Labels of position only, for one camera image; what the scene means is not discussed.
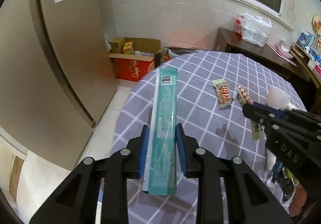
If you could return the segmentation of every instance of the barcode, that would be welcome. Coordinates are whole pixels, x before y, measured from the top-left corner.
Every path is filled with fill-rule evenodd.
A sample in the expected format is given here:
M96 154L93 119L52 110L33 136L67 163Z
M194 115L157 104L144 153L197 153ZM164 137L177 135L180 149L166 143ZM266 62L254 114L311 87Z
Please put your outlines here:
M172 77L162 76L162 85L172 85Z

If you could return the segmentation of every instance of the silver screw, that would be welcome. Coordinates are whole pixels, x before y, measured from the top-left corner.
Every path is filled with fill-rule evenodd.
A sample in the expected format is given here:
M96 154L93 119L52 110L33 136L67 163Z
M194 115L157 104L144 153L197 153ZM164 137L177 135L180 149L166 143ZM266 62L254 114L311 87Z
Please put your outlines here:
M122 150L120 151L120 154L123 155L123 156L127 156L127 155L130 154L130 150L128 150L128 149L122 149Z
M85 159L83 160L83 163L85 163L86 165L90 165L90 164L93 163L93 161L94 161L93 158L87 157L87 158L85 158Z
M197 148L197 149L196 149L196 153L197 153L198 155L203 155L203 154L205 154L205 150L204 150L203 148Z
M241 163L242 163L242 159L241 159L240 157L234 157L234 158L233 158L233 162L234 162L235 164L241 164Z

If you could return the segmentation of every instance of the red cardboard box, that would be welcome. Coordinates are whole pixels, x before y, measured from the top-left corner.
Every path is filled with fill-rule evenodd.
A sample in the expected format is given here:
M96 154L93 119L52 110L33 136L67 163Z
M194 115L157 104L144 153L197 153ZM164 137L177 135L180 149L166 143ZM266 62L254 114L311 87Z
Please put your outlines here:
M153 54L153 56L121 53L109 55L116 68L117 78L138 82L161 64L161 41L145 38L126 38L126 41L133 42L135 51Z

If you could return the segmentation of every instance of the round table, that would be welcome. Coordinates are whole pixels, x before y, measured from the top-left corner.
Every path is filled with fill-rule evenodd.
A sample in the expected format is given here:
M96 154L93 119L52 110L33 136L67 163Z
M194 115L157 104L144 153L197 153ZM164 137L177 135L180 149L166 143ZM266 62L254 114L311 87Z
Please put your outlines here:
M244 117L237 99L220 109L211 81L224 78L230 94L236 98L235 86L242 85L250 98L265 104L269 86L288 92L291 103L305 110L292 85L276 73L242 54L197 50L174 58L160 67L177 67L177 123L185 134L197 139L200 147L215 156L231 159L240 156L256 175L265 181L265 139L252 141L250 121ZM129 139L140 136L144 124L149 124L155 91L156 73L148 73L133 88L118 118L112 153L126 147ZM284 208L282 190L278 184L271 190ZM140 181L127 181L129 223L191 223L195 224L197 209L197 179L186 179L177 161L176 196L148 195L142 192ZM223 205L226 203L222 188ZM224 206L224 222L228 222Z

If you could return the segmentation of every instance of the floor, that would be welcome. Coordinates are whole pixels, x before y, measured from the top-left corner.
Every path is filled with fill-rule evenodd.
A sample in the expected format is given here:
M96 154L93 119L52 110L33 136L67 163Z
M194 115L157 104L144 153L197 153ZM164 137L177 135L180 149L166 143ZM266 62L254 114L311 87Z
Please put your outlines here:
M118 116L132 87L136 84L124 80L117 80L117 83L117 91L89 139L79 162L88 156L95 160L110 156L110 147L114 140L114 129ZM36 210L68 174L68 170L28 151L17 191L18 212L24 223L29 223ZM96 223L100 223L100 210L101 204L98 204Z

